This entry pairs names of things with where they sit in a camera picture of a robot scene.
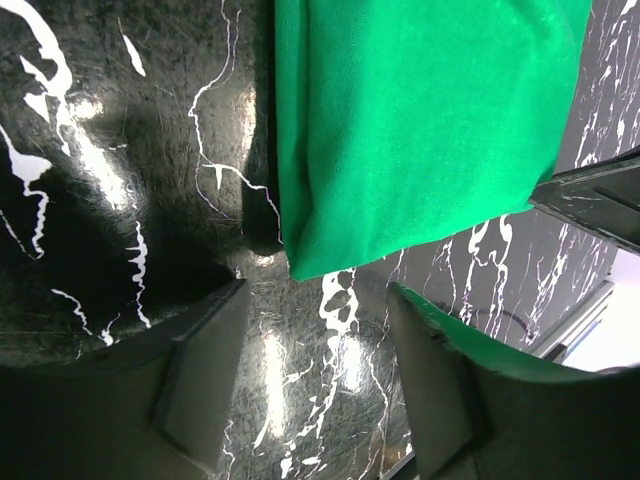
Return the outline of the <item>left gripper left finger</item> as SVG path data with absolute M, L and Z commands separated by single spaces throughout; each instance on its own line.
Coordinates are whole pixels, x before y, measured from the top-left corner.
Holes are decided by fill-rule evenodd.
M 247 325 L 235 280 L 69 364 L 1 371 L 5 479 L 204 479 L 222 449 Z

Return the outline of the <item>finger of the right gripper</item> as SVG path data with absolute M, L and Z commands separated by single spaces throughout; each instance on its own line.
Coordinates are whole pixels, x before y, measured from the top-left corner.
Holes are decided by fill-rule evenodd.
M 639 151 L 556 174 L 529 198 L 536 209 L 614 243 L 639 251 Z

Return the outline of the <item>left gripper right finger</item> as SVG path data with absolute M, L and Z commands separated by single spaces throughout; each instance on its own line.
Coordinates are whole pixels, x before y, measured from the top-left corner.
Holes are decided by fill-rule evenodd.
M 389 321 L 423 479 L 635 479 L 639 371 L 534 357 L 400 284 Z

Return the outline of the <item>green t shirt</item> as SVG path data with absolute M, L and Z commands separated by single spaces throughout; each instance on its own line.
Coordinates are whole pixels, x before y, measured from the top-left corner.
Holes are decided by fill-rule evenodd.
M 588 1 L 278 1 L 282 239 L 299 281 L 529 207 Z

